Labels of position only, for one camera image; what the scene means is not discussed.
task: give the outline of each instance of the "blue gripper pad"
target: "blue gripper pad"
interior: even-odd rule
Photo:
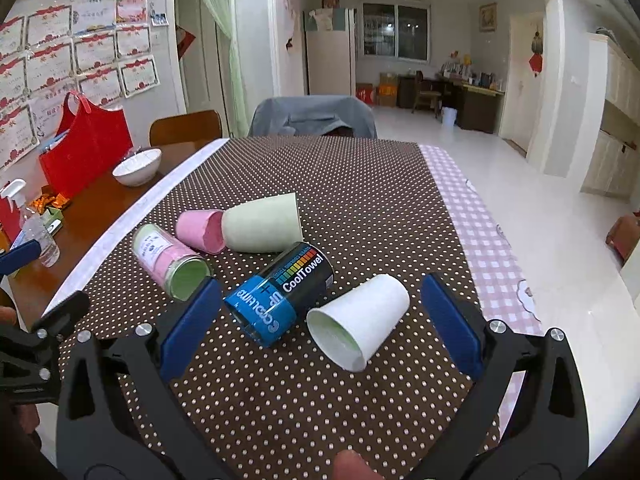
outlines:
[[[6,254],[0,256],[0,279],[12,272],[30,264],[40,256],[40,244],[37,240],[29,240],[27,243],[17,246]]]
[[[422,282],[422,305],[449,350],[454,364],[465,375],[477,381],[482,370],[482,347],[476,334],[456,304],[430,274]]]
[[[160,347],[159,373],[165,383],[184,373],[211,323],[218,316],[222,306],[220,285],[216,280],[209,280],[190,301]]]

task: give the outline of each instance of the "cylindrical container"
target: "cylindrical container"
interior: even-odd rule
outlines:
[[[444,107],[442,109],[442,126],[445,128],[453,128],[456,124],[456,116],[458,111],[455,108]]]
[[[184,211],[175,223],[175,236],[189,247],[218,254],[225,248],[223,213],[220,209]]]
[[[132,249],[146,272],[176,300],[188,300],[200,282],[211,275],[202,256],[155,224],[136,231]]]
[[[334,282],[334,270],[313,245],[299,242],[225,298],[242,329],[270,346],[304,317]]]
[[[277,253],[301,242],[302,224],[295,193],[251,200],[222,215],[225,245],[239,253]]]
[[[361,372],[409,308],[404,285],[379,274],[306,315],[311,337],[339,367]]]

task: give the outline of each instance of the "refrigerator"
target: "refrigerator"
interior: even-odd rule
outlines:
[[[354,9],[305,11],[306,77],[309,95],[356,94]]]

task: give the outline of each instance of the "white tile floor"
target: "white tile floor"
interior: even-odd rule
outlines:
[[[640,317],[604,244],[629,206],[538,173],[498,136],[442,129],[432,114],[375,108],[381,139],[440,146],[503,228],[533,291],[543,329],[559,326],[580,372],[593,461],[640,396]]]

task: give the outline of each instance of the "rainbow color bar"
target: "rainbow color bar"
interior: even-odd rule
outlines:
[[[309,261],[316,257],[318,252],[311,248],[302,256],[300,256],[295,262],[293,262],[288,269],[284,269],[280,276],[278,276],[278,284],[281,285],[286,282],[291,276],[295,275],[302,267],[304,267]]]

